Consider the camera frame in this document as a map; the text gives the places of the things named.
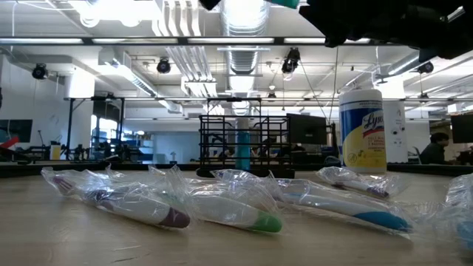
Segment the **cable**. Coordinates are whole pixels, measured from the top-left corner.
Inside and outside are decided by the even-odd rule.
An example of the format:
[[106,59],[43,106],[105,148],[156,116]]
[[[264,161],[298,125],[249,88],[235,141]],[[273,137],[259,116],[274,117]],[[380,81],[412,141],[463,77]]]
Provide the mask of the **cable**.
[[302,67],[302,70],[304,70],[304,75],[305,75],[305,78],[307,79],[307,82],[309,83],[310,90],[312,90],[313,97],[316,99],[317,104],[319,105],[320,110],[322,110],[322,114],[324,115],[325,119],[327,119],[327,116],[325,115],[324,109],[320,105],[319,99],[317,98],[316,92],[314,92],[312,84],[310,84],[309,77],[307,76],[307,73],[305,72],[304,64],[302,63],[302,59],[299,59],[299,60],[301,61],[301,67]]
[[337,90],[337,71],[338,70],[338,47],[337,47],[337,55],[335,59],[335,80],[333,81],[333,95],[332,95],[332,104],[330,105],[330,115],[328,117],[328,123],[332,120],[332,110],[333,110],[333,102],[335,101],[335,93]]
[[18,4],[25,4],[25,5],[28,5],[28,6],[31,6],[31,7],[36,7],[36,8],[42,9],[42,10],[51,10],[51,11],[73,11],[73,10],[75,10],[75,8],[40,7],[40,6],[37,6],[35,4],[30,4],[30,3],[26,3],[26,2],[17,2],[17,3]]

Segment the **disinfecting wipes canister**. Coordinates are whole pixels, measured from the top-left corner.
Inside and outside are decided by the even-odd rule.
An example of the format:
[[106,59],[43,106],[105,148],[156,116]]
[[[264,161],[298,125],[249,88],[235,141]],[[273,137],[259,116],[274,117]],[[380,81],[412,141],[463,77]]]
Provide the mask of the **disinfecting wipes canister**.
[[375,89],[340,96],[343,166],[358,173],[386,172],[383,97]]

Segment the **plastic bag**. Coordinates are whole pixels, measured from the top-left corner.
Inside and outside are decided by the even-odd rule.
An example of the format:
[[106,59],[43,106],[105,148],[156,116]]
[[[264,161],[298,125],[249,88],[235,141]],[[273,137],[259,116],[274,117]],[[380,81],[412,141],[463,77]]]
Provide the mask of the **plastic bag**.
[[226,182],[233,180],[249,185],[263,185],[275,199],[285,203],[352,216],[358,221],[363,220],[387,231],[403,233],[412,228],[411,219],[396,204],[350,191],[339,191],[309,180],[258,178],[240,170],[221,170],[212,174]]
[[337,188],[360,191],[380,198],[393,197],[409,186],[409,181],[399,176],[361,175],[339,167],[325,167],[317,171],[316,175]]
[[473,250],[473,174],[454,178],[442,203],[417,203],[406,206],[419,224],[423,238],[457,243],[460,249]]
[[109,170],[105,175],[52,168],[43,168],[41,174],[62,195],[114,214],[167,228],[185,228],[191,221],[173,198],[165,178],[148,173],[127,175]]
[[276,201],[260,185],[240,181],[186,179],[179,168],[167,178],[198,219],[250,231],[278,233],[283,221]]

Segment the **overhead beam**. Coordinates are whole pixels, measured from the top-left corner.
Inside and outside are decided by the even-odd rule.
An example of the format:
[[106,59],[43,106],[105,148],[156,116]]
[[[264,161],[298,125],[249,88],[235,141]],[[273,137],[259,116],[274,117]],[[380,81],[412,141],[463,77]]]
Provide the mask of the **overhead beam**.
[[[130,37],[130,38],[99,38],[99,37],[0,37],[1,45],[19,46],[312,46],[324,47],[325,37]],[[371,41],[347,41],[342,46],[348,47],[379,47],[400,46],[399,44],[374,44]]]

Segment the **wooden table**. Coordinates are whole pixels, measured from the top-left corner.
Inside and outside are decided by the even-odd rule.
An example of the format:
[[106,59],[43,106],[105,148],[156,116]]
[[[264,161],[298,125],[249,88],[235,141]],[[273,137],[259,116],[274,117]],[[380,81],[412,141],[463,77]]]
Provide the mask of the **wooden table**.
[[[412,181],[398,200],[441,202],[450,178],[417,175]],[[5,179],[0,180],[0,265],[466,263],[443,246],[327,217],[288,214],[287,221],[290,232],[279,235],[207,222],[167,231],[63,198],[40,176]]]

